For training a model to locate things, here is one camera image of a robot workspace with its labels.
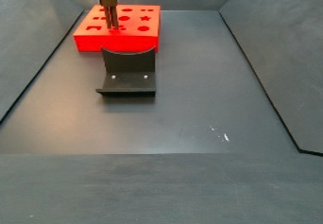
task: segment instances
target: black holder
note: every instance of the black holder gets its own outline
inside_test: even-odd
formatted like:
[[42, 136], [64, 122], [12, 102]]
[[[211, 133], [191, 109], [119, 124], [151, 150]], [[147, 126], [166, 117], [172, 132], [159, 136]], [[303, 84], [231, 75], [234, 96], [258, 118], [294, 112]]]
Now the black holder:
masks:
[[155, 48], [140, 53], [116, 53], [103, 48], [106, 79], [102, 95], [155, 94]]

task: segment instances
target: red shape sorter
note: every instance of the red shape sorter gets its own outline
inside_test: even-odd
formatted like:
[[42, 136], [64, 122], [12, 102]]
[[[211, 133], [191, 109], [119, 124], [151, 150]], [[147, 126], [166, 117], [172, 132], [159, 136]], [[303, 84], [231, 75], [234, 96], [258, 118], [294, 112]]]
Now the red shape sorter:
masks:
[[80, 52], [142, 52], [152, 47], [158, 52], [160, 6], [119, 5], [119, 29], [107, 29], [104, 8], [96, 5], [88, 12], [74, 37]]

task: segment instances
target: hole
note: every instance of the hole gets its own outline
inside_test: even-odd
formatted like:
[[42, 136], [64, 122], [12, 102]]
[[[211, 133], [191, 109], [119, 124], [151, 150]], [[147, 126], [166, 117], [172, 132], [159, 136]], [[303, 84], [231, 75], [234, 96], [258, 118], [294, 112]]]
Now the hole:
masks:
[[150, 16], [140, 16], [142, 21], [148, 21], [150, 18], [151, 18]]
[[119, 17], [119, 20], [120, 20], [120, 21], [127, 21], [128, 19], [130, 19], [128, 16], [120, 16], [120, 17]]
[[140, 30], [140, 31], [148, 31], [150, 30], [150, 27], [148, 26], [139, 26], [138, 27], [138, 30]]
[[102, 26], [88, 26], [86, 29], [87, 30], [91, 30], [91, 29], [98, 29], [98, 30], [102, 30]]

